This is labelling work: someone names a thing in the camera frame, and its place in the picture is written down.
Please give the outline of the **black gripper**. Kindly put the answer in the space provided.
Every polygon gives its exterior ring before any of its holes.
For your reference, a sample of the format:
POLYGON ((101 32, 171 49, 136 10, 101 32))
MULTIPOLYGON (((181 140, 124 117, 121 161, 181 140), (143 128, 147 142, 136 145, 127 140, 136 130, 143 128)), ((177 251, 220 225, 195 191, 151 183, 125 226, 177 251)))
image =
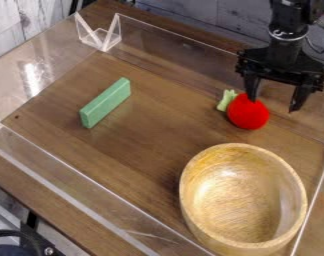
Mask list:
POLYGON ((311 92, 324 90, 324 64, 302 50, 307 30, 300 32, 271 29, 270 44, 236 53, 235 72, 244 82, 244 91, 251 102, 256 100, 262 79, 295 87, 288 112, 298 111, 311 92))

